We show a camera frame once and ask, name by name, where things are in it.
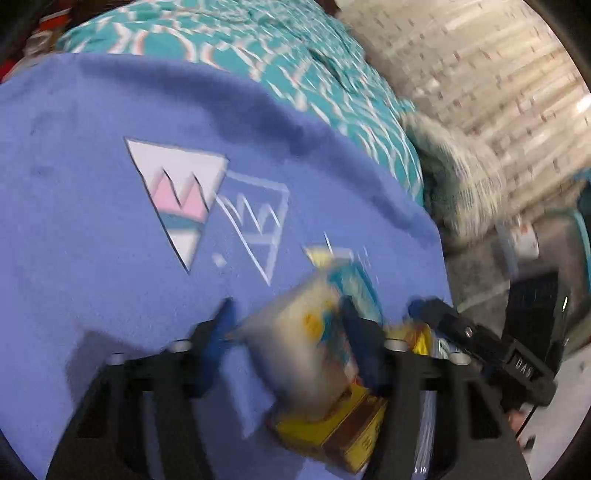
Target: snack package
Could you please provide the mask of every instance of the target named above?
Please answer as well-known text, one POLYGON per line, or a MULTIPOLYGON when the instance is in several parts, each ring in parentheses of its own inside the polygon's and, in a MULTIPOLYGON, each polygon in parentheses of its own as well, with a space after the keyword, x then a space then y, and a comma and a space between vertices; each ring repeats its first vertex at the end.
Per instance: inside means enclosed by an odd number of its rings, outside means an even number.
POLYGON ((353 299, 364 318, 382 324, 361 265, 337 260, 248 317, 239 330, 282 406, 309 421, 322 419, 357 377, 336 314, 343 296, 353 299))
POLYGON ((386 404, 351 385, 321 420, 282 413, 273 418, 272 428, 287 449, 357 473, 374 450, 386 404))

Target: red object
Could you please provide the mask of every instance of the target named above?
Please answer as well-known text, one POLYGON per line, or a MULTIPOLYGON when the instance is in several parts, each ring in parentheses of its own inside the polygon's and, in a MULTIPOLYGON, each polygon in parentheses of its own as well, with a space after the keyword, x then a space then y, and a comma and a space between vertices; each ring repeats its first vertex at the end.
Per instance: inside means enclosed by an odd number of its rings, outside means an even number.
POLYGON ((46 15, 39 20, 39 30, 56 30, 65 27, 70 21, 70 9, 66 8, 60 12, 46 15))
POLYGON ((2 63, 2 65, 0 65, 0 80, 2 80, 16 64, 17 62, 11 59, 8 59, 4 63, 2 63))

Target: screw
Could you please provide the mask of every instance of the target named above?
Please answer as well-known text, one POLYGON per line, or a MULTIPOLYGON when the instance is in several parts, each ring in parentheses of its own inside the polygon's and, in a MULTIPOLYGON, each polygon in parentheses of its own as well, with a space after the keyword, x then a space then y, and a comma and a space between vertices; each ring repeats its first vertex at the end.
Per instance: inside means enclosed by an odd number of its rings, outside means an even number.
POLYGON ((472 359, 465 353, 454 352, 449 354, 449 361, 454 365, 470 365, 472 359))
POLYGON ((176 340, 172 342, 168 347, 168 350, 172 353, 188 352, 193 348, 191 340, 176 340))
POLYGON ((396 340, 389 338, 384 342, 384 346, 393 352, 406 352, 408 350, 408 343, 404 340, 396 340))
POLYGON ((113 353, 107 361, 107 365, 114 367, 115 365, 123 365, 125 363, 125 355, 122 353, 113 353))

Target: yellow box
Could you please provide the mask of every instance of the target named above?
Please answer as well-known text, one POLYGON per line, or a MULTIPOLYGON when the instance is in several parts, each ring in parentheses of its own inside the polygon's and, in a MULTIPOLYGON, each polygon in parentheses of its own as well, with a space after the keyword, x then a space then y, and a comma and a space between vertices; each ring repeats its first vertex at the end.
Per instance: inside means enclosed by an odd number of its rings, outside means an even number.
POLYGON ((351 385, 324 419, 310 422, 280 414, 274 429, 287 449, 357 473, 374 450, 386 404, 366 388, 351 385))

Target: bedspread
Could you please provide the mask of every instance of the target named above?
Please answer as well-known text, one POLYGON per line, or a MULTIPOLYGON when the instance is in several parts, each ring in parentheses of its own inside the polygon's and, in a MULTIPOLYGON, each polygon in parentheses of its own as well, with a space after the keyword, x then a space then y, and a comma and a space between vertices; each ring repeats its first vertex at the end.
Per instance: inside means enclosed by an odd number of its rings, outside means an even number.
POLYGON ((418 156, 398 123, 414 107, 313 0, 139 0, 70 30, 58 48, 184 59, 249 77, 349 137, 423 204, 418 156))

